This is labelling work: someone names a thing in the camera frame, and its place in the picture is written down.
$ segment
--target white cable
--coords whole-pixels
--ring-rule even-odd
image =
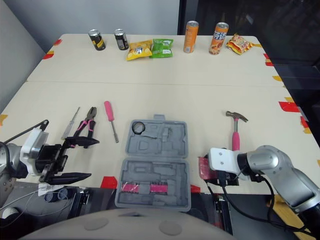
[[[51,191],[50,193],[53,193],[53,194],[56,193],[56,194],[58,194],[59,192],[58,192],[58,191]],[[66,194],[62,193],[62,192],[60,192],[60,194],[62,194],[62,195],[64,195],[64,196],[66,197],[66,202],[65,202],[64,206],[63,206],[61,209],[59,209],[58,211],[50,212],[50,213],[47,213],[47,214],[37,215],[37,214],[33,214],[33,213],[29,212],[29,210],[28,210],[28,204],[26,204],[26,205],[25,205],[25,211],[26,211],[26,213],[28,213],[28,214],[30,214],[30,215],[32,215],[32,216],[36,216],[36,217],[44,217],[44,216],[49,216],[49,215],[52,215],[52,214],[56,214],[56,213],[61,212],[62,210],[64,210],[64,209],[66,209],[67,207],[69,207],[69,206],[71,205],[71,203],[68,204],[68,205],[66,205],[66,204],[68,203],[68,201],[69,201],[68,196],[67,196]]]
[[[28,201],[26,202],[26,204],[25,204],[25,208],[24,208],[24,210],[19,214],[19,216],[17,216],[12,222],[10,222],[9,224],[7,224],[7,225],[5,225],[5,226],[0,226],[0,229],[4,229],[4,228],[6,228],[6,227],[8,227],[8,226],[10,226],[11,224],[13,224],[18,218],[20,218],[20,216],[22,215],[22,214],[24,214],[24,212],[27,210],[27,205],[28,205],[28,203],[29,203],[29,201],[32,199],[32,197],[34,196],[34,194],[36,193],[36,191],[35,192],[31,192],[31,197],[29,197],[29,199],[28,199]]]
[[[38,191],[39,191],[39,190],[30,192],[30,193],[28,193],[28,194],[26,194],[26,195],[24,195],[24,196],[21,196],[21,197],[17,198],[16,200],[13,200],[13,201],[9,202],[8,204],[4,205],[3,207],[0,207],[0,211],[1,211],[2,209],[5,209],[5,208],[8,207],[9,205],[11,205],[11,204],[19,201],[20,199],[23,199],[23,198],[25,198],[25,197],[28,197],[28,196],[30,196],[31,194],[37,193]]]
[[[26,204],[25,204],[24,210],[23,210],[12,222],[10,222],[9,224],[7,224],[7,225],[5,225],[5,226],[0,226],[0,229],[6,228],[6,227],[10,226],[11,224],[13,224],[18,218],[20,218],[20,216],[21,216],[24,212],[27,212],[28,214],[30,214],[30,215],[32,215],[32,216],[44,217],[44,216],[49,216],[49,215],[52,215],[52,214],[59,213],[59,212],[61,212],[62,210],[66,209],[67,207],[69,207],[69,206],[72,204],[72,203],[70,203],[70,204],[66,205],[66,204],[68,203],[68,201],[69,201],[69,198],[68,198],[68,196],[67,196],[66,194],[60,192],[60,194],[63,194],[63,195],[66,197],[66,202],[65,202],[63,208],[59,209],[58,211],[54,211],[54,212],[47,213],[47,214],[40,214],[40,215],[33,214],[33,213],[30,213],[30,212],[28,211],[28,204],[29,204],[30,200],[32,199],[32,197],[34,196],[34,194],[35,194],[36,192],[38,192],[38,190],[33,191],[33,192],[30,192],[30,193],[28,193],[28,194],[26,194],[26,195],[24,195],[24,196],[21,196],[21,197],[17,198],[16,200],[12,201],[12,202],[9,202],[8,204],[6,204],[5,206],[3,206],[3,207],[1,208],[1,210],[2,210],[2,209],[4,209],[4,208],[6,208],[7,206],[9,206],[9,205],[11,205],[11,204],[19,201],[20,199],[23,199],[23,198],[31,195],[31,197],[29,197],[28,201],[27,201]]]

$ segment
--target screwdriver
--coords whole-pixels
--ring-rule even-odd
[[[118,139],[118,135],[116,133],[116,129],[115,129],[115,126],[114,126],[115,117],[114,117],[114,112],[112,111],[111,103],[109,101],[105,101],[104,102],[104,107],[105,107],[106,115],[108,116],[108,120],[109,120],[109,122],[111,122],[114,140],[115,140],[116,143],[118,143],[119,139]]]
[[[75,112],[75,114],[74,114],[73,118],[71,119],[71,121],[69,122],[68,126],[66,126],[66,129],[64,130],[64,133],[61,137],[61,140],[65,140],[68,137],[70,130],[72,128],[72,125],[74,124],[76,116],[79,112],[79,109],[80,109],[80,107],[78,107],[78,110]]]

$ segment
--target chip bag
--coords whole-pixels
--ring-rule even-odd
[[[152,44],[152,40],[130,43],[129,44],[130,49],[128,52],[128,56],[126,57],[126,60],[129,61],[137,58],[151,56],[152,55],[151,44]]]
[[[235,53],[241,55],[252,48],[254,44],[252,42],[246,41],[242,36],[235,34],[227,42],[226,46],[231,48]]]
[[[173,39],[153,39],[152,55],[149,58],[170,58],[173,56],[171,51]]]

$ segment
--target open tool case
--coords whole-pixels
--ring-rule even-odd
[[[164,208],[187,212],[191,207],[187,124],[134,120],[130,124],[115,195],[119,208]]]

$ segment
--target orange soda can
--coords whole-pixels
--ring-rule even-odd
[[[183,51],[185,53],[189,54],[194,51],[198,29],[199,29],[199,23],[197,21],[188,21],[186,23],[184,46],[183,46]]]
[[[220,53],[221,47],[225,41],[229,25],[225,22],[218,22],[215,26],[209,53],[217,55]]]

